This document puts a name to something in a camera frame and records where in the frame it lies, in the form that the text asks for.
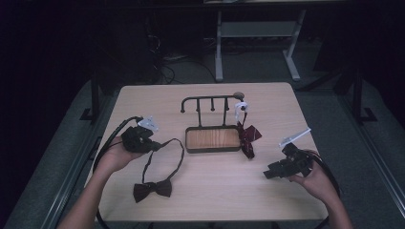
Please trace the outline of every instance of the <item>black bow tie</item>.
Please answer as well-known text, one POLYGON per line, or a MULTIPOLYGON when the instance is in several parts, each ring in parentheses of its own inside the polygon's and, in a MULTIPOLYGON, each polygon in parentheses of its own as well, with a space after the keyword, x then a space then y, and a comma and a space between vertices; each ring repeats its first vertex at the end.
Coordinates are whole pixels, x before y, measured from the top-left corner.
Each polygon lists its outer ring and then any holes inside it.
POLYGON ((172 194, 172 182, 170 179, 160 181, 158 183, 147 182, 143 184, 134 185, 134 198, 135 202, 140 202, 144 198, 148 197, 151 192, 170 198, 172 194))

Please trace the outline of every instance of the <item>table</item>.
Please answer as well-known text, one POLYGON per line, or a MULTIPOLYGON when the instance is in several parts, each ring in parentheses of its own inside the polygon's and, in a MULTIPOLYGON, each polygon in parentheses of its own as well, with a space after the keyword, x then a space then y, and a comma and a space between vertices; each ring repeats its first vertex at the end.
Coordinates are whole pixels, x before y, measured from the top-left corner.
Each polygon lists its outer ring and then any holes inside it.
MULTIPOLYGON (((242 151, 222 153, 185 153, 179 171, 172 177, 171 198, 151 193, 135 203, 134 183, 148 156, 132 161, 114 173, 107 182, 99 210, 104 220, 116 221, 230 221, 323 219, 327 215, 321 201, 301 186, 284 178, 266 179, 263 171, 269 163, 285 158, 278 143, 283 137, 305 130, 308 126, 294 92, 288 83, 201 84, 164 86, 127 86, 121 89, 101 145, 124 120, 131 116, 151 115, 160 130, 151 138, 165 142, 176 137, 184 142, 185 129, 198 126, 193 102, 181 101, 188 96, 227 95, 242 92, 249 105, 245 127, 254 125, 262 138, 253 142, 256 156, 248 160, 242 151)), ((226 124, 236 124, 233 104, 226 124)), ((222 109, 210 111, 210 101, 201 101, 202 124, 221 125, 222 109)), ((316 150, 311 134, 294 144, 301 149, 316 150)), ((161 181, 176 169, 181 147, 173 142, 155 152, 145 176, 147 181, 161 181)))

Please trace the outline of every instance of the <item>metal frame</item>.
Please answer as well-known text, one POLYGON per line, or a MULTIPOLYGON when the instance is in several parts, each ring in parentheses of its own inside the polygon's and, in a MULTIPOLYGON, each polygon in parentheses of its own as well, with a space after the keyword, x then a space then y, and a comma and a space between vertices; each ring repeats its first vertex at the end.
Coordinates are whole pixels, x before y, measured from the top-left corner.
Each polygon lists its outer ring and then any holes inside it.
POLYGON ((185 98, 181 102, 181 113, 185 113, 184 103, 188 100, 196 100, 196 112, 199 118, 199 125, 197 127, 188 127, 185 130, 185 148, 188 153, 214 153, 214 152, 235 152, 241 149, 240 146, 238 147, 216 147, 216 148, 200 148, 200 149, 189 149, 187 146, 187 134, 190 131, 198 131, 198 130, 220 130, 220 129, 235 129, 238 132, 238 127, 236 125, 226 125, 226 112, 229 111, 229 103, 228 98, 235 98, 239 99, 241 102, 244 101, 245 95, 242 93, 235 93, 233 95, 211 95, 211 96, 191 96, 185 98), (202 125, 202 114, 201 114, 201 107, 200 107, 200 100, 202 99, 209 99, 211 102, 211 112, 215 111, 215 104, 214 99, 223 99, 224 100, 224 119, 223 124, 221 126, 203 126, 202 125))
POLYGON ((281 22, 223 22, 222 12, 218 11, 217 50, 215 53, 215 80, 224 81, 223 60, 221 54, 222 37, 271 37, 290 36, 291 43, 283 51, 292 80, 301 79, 292 59, 292 54, 300 34, 306 10, 301 10, 297 21, 281 22))

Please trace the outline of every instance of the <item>white tag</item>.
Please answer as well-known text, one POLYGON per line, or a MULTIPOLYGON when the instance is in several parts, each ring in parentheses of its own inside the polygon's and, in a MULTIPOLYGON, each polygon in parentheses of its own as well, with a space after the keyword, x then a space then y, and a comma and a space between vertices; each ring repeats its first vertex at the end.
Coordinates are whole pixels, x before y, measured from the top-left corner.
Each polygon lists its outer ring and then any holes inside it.
POLYGON ((159 127, 158 127, 158 125, 154 122, 152 116, 149 116, 149 117, 144 118, 143 120, 141 120, 140 122, 138 122, 138 125, 141 126, 141 127, 143 127, 143 128, 146 128, 146 129, 148 129, 148 130, 154 131, 154 132, 156 132, 156 131, 159 130, 159 127))
POLYGON ((247 103, 239 102, 239 103, 235 104, 235 119, 236 119, 236 122, 239 121, 239 110, 241 110, 242 107, 245 107, 244 112, 247 112, 247 107, 248 107, 247 103))
POLYGON ((307 127, 307 129, 306 129, 305 131, 303 131, 303 132, 299 132, 299 133, 297 133, 297 134, 295 134, 295 135, 291 135, 291 136, 289 136, 289 137, 285 137, 285 138, 283 138, 283 140, 279 143, 279 146, 280 146, 280 147, 285 147, 287 144, 293 142, 294 140, 300 138, 301 136, 303 136, 304 134, 306 134, 306 133, 308 133, 308 132, 310 132, 310 128, 309 128, 309 127, 307 127))

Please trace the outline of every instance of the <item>forearm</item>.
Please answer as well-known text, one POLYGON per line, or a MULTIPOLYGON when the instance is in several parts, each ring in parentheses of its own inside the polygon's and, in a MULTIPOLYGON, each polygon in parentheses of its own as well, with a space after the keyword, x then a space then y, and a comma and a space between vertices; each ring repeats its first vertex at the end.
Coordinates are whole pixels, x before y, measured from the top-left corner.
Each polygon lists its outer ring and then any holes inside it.
POLYGON ((340 198, 329 199, 324 201, 332 229, 352 229, 352 222, 340 198))
POLYGON ((96 170, 58 228, 93 228, 102 191, 111 173, 96 170))

